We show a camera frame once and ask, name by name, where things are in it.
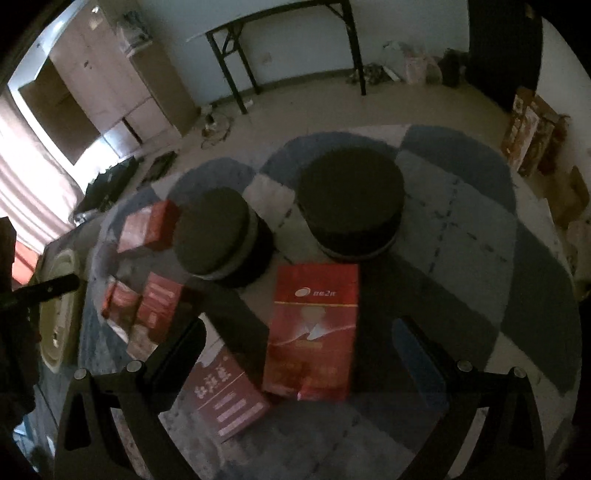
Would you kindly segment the red box with white text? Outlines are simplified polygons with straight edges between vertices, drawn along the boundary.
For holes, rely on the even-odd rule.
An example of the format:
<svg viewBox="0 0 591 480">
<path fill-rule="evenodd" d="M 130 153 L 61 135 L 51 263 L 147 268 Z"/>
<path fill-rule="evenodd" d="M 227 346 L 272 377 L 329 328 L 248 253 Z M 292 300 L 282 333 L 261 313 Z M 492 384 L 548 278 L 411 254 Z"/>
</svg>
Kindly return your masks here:
<svg viewBox="0 0 591 480">
<path fill-rule="evenodd" d="M 148 338 L 162 343 L 168 334 L 184 286 L 151 272 L 148 275 L 135 322 L 147 329 Z"/>
</svg>

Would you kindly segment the large red box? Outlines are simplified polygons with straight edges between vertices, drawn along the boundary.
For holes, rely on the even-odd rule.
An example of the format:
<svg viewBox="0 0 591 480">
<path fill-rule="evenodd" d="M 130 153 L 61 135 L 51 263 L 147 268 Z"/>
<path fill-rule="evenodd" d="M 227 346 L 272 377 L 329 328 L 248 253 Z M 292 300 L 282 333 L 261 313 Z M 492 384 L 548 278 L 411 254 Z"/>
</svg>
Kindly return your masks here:
<svg viewBox="0 0 591 480">
<path fill-rule="evenodd" d="M 359 311 L 359 267 L 279 268 L 263 390 L 300 401 L 349 396 Z"/>
</svg>

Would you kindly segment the small red box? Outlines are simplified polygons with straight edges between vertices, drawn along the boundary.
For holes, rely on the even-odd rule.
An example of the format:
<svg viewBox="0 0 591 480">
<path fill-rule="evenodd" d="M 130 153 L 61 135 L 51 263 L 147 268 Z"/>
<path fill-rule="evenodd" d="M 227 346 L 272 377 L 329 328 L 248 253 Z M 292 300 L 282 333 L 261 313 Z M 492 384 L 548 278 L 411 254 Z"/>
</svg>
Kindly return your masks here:
<svg viewBox="0 0 591 480">
<path fill-rule="evenodd" d="M 107 281 L 101 315 L 110 324 L 128 331 L 135 321 L 140 300 L 139 293 L 111 277 Z"/>
</svg>

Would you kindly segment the cream plastic tray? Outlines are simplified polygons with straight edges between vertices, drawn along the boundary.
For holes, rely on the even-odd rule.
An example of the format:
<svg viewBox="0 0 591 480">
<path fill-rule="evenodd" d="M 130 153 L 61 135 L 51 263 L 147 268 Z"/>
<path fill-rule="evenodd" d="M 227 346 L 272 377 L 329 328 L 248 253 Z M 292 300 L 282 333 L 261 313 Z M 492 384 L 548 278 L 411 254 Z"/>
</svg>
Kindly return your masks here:
<svg viewBox="0 0 591 480">
<path fill-rule="evenodd" d="M 62 250 L 48 262 L 41 280 L 54 280 L 68 274 L 75 274 L 78 278 L 82 274 L 79 257 L 71 249 Z M 40 306 L 40 353 L 52 373 L 57 374 L 62 366 L 75 362 L 85 287 L 85 282 L 80 280 L 75 291 L 43 302 Z"/>
</svg>

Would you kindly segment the white and red carton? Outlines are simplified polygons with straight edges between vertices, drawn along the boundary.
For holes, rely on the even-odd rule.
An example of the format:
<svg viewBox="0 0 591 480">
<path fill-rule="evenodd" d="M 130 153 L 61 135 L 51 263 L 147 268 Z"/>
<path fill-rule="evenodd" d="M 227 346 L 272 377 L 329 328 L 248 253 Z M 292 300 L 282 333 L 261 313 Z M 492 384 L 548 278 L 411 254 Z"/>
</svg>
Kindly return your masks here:
<svg viewBox="0 0 591 480">
<path fill-rule="evenodd" d="M 183 389 L 200 419 L 221 442 L 242 432 L 270 410 L 266 398 L 221 341 L 201 353 Z"/>
</svg>

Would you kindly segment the pink curtain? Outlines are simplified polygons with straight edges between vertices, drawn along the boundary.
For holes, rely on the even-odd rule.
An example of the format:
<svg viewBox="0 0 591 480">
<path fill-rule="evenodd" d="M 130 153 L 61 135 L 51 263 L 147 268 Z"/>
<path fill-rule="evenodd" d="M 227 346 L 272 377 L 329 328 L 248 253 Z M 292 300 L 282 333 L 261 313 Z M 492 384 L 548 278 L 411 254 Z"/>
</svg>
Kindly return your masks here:
<svg viewBox="0 0 591 480">
<path fill-rule="evenodd" d="M 41 255 L 74 228 L 82 191 L 43 145 L 9 89 L 1 93 L 1 215 L 17 240 Z"/>
</svg>

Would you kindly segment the black open suitcase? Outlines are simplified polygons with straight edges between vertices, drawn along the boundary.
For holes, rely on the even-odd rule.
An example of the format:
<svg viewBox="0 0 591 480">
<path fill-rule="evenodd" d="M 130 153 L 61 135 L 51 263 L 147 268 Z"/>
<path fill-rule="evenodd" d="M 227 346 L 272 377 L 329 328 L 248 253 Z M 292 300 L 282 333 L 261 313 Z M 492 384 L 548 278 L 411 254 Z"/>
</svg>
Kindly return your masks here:
<svg viewBox="0 0 591 480">
<path fill-rule="evenodd" d="M 74 223 L 85 221 L 90 214 L 108 210 L 119 199 L 142 162 L 142 157 L 131 156 L 99 173 L 88 185 L 83 199 L 73 210 Z"/>
</svg>

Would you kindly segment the black flat tray on floor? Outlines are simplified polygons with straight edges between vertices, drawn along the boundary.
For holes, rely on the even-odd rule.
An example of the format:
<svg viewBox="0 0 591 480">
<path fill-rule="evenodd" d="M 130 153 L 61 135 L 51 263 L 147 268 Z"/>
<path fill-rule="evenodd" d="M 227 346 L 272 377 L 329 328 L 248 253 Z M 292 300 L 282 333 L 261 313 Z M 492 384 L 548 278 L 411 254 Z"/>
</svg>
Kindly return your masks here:
<svg viewBox="0 0 591 480">
<path fill-rule="evenodd" d="M 144 185 L 155 182 L 165 176 L 176 158 L 177 153 L 175 151 L 169 151 L 156 157 L 142 178 L 138 187 L 141 188 Z"/>
</svg>

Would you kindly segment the wooden wardrobe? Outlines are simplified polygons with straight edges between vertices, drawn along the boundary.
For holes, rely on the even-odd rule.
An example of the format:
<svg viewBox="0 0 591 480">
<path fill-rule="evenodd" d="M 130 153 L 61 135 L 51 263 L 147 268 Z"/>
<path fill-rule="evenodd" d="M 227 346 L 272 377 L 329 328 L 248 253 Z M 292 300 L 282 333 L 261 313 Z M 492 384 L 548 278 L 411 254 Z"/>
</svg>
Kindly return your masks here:
<svg viewBox="0 0 591 480">
<path fill-rule="evenodd" d="M 76 164 L 99 139 L 118 157 L 185 135 L 199 109 L 135 1 L 74 1 L 12 81 L 52 147 Z"/>
</svg>

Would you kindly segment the brown printed cardboard box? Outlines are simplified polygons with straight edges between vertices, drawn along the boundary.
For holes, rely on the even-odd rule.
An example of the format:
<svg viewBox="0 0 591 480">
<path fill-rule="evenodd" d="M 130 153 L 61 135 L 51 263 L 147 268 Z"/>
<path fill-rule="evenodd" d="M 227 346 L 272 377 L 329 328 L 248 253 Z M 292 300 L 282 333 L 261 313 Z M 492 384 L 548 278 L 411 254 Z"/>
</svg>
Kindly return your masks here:
<svg viewBox="0 0 591 480">
<path fill-rule="evenodd" d="M 509 167 L 522 177 L 530 177 L 536 171 L 544 176 L 553 175 L 569 123 L 569 115 L 558 114 L 532 90 L 519 88 L 501 142 L 501 152 Z"/>
</svg>

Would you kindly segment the black folding table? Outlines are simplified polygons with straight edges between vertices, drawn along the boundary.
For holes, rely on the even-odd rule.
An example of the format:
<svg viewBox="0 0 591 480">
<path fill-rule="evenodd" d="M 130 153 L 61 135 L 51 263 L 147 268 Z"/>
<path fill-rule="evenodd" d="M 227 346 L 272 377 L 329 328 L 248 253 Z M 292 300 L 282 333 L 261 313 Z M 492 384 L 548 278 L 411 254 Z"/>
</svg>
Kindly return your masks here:
<svg viewBox="0 0 591 480">
<path fill-rule="evenodd" d="M 231 90 L 247 112 L 245 91 L 259 95 L 263 84 L 322 70 L 353 68 L 367 93 L 363 59 L 349 1 L 290 1 L 238 15 L 186 39 L 202 39 Z"/>
</svg>

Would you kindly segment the bags pile by wall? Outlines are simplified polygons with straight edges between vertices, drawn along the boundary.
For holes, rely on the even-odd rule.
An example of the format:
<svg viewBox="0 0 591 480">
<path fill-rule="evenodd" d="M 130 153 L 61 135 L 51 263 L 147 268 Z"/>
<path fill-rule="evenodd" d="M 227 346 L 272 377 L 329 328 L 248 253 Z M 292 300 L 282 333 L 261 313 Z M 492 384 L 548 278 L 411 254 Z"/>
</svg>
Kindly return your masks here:
<svg viewBox="0 0 591 480">
<path fill-rule="evenodd" d="M 387 81 L 407 85 L 444 85 L 458 88 L 464 81 L 470 54 L 448 48 L 442 56 L 405 42 L 388 42 L 377 62 L 363 66 L 363 80 L 376 86 Z"/>
</svg>

